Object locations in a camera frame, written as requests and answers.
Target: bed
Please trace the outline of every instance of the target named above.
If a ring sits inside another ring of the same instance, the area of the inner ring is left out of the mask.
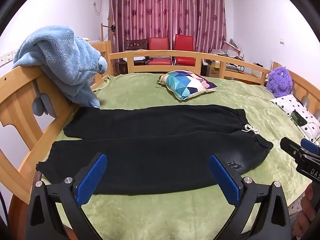
[[[109,66],[114,59],[128,59],[129,74],[113,77],[112,68],[109,67],[103,76],[95,76],[92,89],[96,91],[102,109],[137,109],[177,104],[218,104],[244,108],[248,121],[258,126],[260,134],[274,144],[266,160],[246,175],[257,183],[280,181],[287,204],[292,203],[309,184],[307,178],[295,171],[293,159],[280,149],[279,141],[282,137],[287,136],[299,142],[303,135],[286,114],[269,101],[273,95],[263,86],[269,70],[241,62],[245,67],[263,73],[261,78],[256,78],[227,71],[226,62],[240,62],[217,55],[161,50],[111,53],[110,41],[93,46],[106,58]],[[197,74],[200,74],[203,58],[220,61],[219,78],[208,78],[218,86],[216,91],[187,101],[178,101],[165,87],[156,83],[159,74],[144,73],[172,71],[177,66],[134,66],[133,63],[133,57],[167,55],[195,57],[195,67],[179,66],[179,69]],[[320,106],[320,91],[295,73],[291,73],[291,76],[296,97],[300,100],[307,98],[308,109],[314,113]],[[230,81],[225,77],[257,85]],[[48,94],[57,114],[57,118],[44,132],[39,128],[31,110],[35,98],[32,80],[37,81],[41,92]],[[11,225],[23,234],[25,218],[21,209],[23,206],[26,209],[24,203],[29,202],[31,187],[40,178],[35,165],[46,159],[55,140],[75,139],[67,138],[61,130],[71,120],[77,106],[69,104],[53,82],[37,67],[13,69],[0,79],[0,88],[0,121],[4,126],[14,125],[30,150],[18,170],[0,151],[0,181],[14,194],[9,209]],[[252,226],[257,208],[245,230]],[[58,209],[63,223],[69,226],[62,208],[59,206]],[[93,195],[83,210],[103,239],[212,239],[230,216],[233,206],[228,205],[216,185],[162,195]]]

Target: geometric patterned pillow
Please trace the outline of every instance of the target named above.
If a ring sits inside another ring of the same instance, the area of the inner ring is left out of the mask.
[[[307,140],[315,143],[319,139],[320,122],[294,95],[289,94],[270,101],[287,114]]]
[[[187,70],[175,70],[160,76],[158,83],[166,85],[177,99],[185,100],[202,93],[214,91],[217,86]]]

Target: red chair backrest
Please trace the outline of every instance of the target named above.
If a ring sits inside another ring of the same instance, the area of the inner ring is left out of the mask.
[[[176,34],[174,50],[194,51],[193,36]]]
[[[168,38],[149,38],[149,49],[169,49]]]

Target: finger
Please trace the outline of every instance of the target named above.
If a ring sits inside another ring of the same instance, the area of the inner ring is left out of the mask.
[[[293,235],[296,237],[303,237],[302,228],[297,222],[294,224]]]
[[[309,184],[309,186],[306,188],[306,191],[304,192],[305,196],[311,200],[312,199],[312,196],[313,196],[313,188],[312,188],[312,185]]]
[[[305,232],[307,231],[307,229],[310,226],[309,220],[306,217],[306,215],[303,212],[299,212],[299,214],[297,215],[297,222],[299,223],[299,225],[302,228],[302,231]]]
[[[301,199],[301,208],[303,213],[307,216],[307,218],[312,221],[316,216],[316,211],[312,207],[311,201],[307,197],[303,197]]]

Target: dark wooden chair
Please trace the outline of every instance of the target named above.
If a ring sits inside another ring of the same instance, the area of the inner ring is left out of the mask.
[[[127,41],[126,50],[137,50],[137,49],[148,49],[148,39]],[[134,64],[136,66],[146,65],[147,60],[148,58],[144,60],[135,60]],[[119,60],[119,71],[120,71],[120,74],[128,73],[127,62],[122,59]]]

